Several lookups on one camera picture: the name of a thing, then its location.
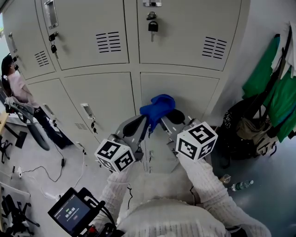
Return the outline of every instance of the blue cloth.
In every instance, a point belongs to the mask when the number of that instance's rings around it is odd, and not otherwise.
[[[140,108],[140,114],[146,115],[149,119],[149,133],[152,133],[160,122],[160,119],[171,112],[176,106],[174,98],[167,94],[160,94],[152,98],[151,102],[151,105]]]

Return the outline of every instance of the locker door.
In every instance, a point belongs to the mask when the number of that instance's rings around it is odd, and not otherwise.
[[[144,7],[138,0],[141,63],[175,64],[223,70],[240,14],[241,0],[170,0]],[[159,31],[151,42],[147,13]]]
[[[218,84],[218,79],[165,73],[141,73],[143,105],[151,104],[151,99],[159,94],[168,94],[176,101],[176,109],[192,118],[201,119]],[[169,135],[158,125],[146,137],[146,156],[152,153],[148,163],[153,173],[170,173],[178,160],[167,147]]]
[[[135,116],[130,73],[72,76],[62,79],[62,83],[90,129],[95,117],[95,136],[99,141],[107,139],[122,122]]]
[[[34,0],[14,0],[3,13],[3,24],[9,51],[12,56],[18,55],[16,64],[25,79],[55,72],[40,32]]]
[[[42,3],[48,34],[58,31],[55,45],[62,70],[129,62],[122,0]],[[52,19],[57,22],[54,28]]]
[[[99,142],[78,114],[60,79],[38,82],[30,84],[28,87],[40,105],[46,104],[44,111],[49,112],[47,110],[49,108],[54,113],[58,125],[69,136],[69,139],[75,145],[77,145],[76,142],[82,144],[87,154],[95,157],[94,152],[98,148]]]

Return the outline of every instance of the pink shirt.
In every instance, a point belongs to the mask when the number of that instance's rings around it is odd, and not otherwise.
[[[17,98],[19,102],[29,104],[34,108],[39,108],[39,104],[34,100],[18,72],[9,75],[7,79],[12,90],[12,95]]]

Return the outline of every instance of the monitor screen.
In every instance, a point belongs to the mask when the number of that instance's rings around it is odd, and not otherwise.
[[[90,208],[76,195],[72,195],[68,201],[54,214],[54,218],[64,228],[72,232],[75,226],[86,216]]]

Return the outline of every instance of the white sweater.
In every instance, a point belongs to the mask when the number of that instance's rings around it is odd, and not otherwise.
[[[241,226],[252,237],[270,237],[269,230],[259,221],[248,216],[228,195],[227,189],[204,160],[193,162],[183,155],[179,160],[199,194],[203,208],[190,206],[177,200],[153,200],[126,213],[117,225],[124,237],[223,237],[230,236],[226,227]],[[106,202],[114,220],[129,183],[130,169],[108,178],[100,201]],[[100,213],[94,220],[98,230],[109,219]]]

